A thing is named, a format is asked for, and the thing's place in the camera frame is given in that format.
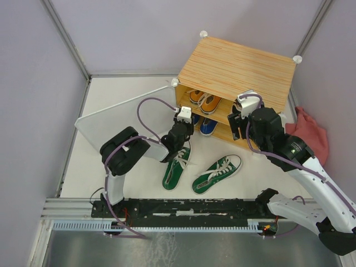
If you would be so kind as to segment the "blue sneaker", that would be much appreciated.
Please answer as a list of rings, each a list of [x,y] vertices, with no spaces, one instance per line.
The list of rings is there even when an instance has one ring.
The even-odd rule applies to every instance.
[[[203,136],[211,136],[214,133],[217,125],[217,121],[214,121],[209,118],[204,118],[200,125],[199,131]]]
[[[193,114],[193,115],[192,115],[192,122],[193,122],[193,125],[194,125],[194,126],[198,125],[199,121],[200,121],[200,115],[198,115],[198,114]]]

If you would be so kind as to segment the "white cabinet door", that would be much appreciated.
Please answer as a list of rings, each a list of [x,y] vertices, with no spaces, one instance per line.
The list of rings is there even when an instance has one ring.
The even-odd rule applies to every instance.
[[[132,126],[140,135],[155,139],[145,126],[161,136],[172,128],[175,113],[164,103],[153,100],[154,97],[176,107],[175,90],[165,86],[80,117],[75,126],[96,151],[128,126]]]

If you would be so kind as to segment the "green sneaker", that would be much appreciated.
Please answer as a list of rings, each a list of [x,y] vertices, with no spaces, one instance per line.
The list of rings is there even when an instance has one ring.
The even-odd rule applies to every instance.
[[[164,177],[162,179],[162,186],[165,190],[171,191],[176,188],[180,178],[190,163],[190,147],[183,147],[177,155],[168,163]]]
[[[199,173],[192,182],[192,190],[201,195],[210,190],[214,185],[236,175],[243,165],[239,155],[225,155],[216,160],[207,170]]]

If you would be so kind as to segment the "wooden shoe cabinet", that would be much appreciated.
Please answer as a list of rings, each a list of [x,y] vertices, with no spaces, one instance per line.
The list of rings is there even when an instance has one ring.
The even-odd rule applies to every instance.
[[[248,90],[258,93],[266,105],[276,112],[284,111],[295,68],[300,56],[276,55],[256,48],[210,37],[200,32],[201,40],[172,82],[176,103],[189,106],[203,116],[198,105],[189,100],[190,90],[199,90],[221,97],[216,111],[208,118],[217,121],[213,136],[247,149],[243,139],[234,140],[228,122],[233,102]]]

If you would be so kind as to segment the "black sneaker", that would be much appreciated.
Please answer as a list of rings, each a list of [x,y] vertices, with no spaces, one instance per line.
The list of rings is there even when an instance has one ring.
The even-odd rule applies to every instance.
[[[241,112],[241,106],[238,102],[234,102],[232,107],[231,107],[231,111],[232,113],[237,113],[237,112]]]

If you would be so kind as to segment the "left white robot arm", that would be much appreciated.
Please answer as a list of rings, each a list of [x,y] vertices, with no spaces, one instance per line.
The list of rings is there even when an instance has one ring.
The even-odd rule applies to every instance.
[[[168,180],[171,180],[174,165],[187,164],[190,149],[184,144],[194,133],[192,119],[174,119],[174,125],[168,134],[159,142],[146,136],[141,136],[128,126],[100,148],[102,163],[106,171],[103,196],[106,202],[103,209],[112,217],[119,216],[123,211],[123,186],[125,175],[142,157],[168,163]]]

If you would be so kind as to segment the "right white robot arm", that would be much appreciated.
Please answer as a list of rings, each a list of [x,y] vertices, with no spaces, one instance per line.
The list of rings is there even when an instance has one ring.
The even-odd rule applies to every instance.
[[[275,166],[293,177],[318,203],[321,211],[292,201],[273,189],[264,190],[255,204],[261,217],[271,214],[289,219],[315,233],[331,252],[343,256],[355,251],[355,203],[324,171],[312,149],[299,137],[285,133],[281,117],[261,107],[246,117],[233,108],[228,122],[234,140],[258,147]]]

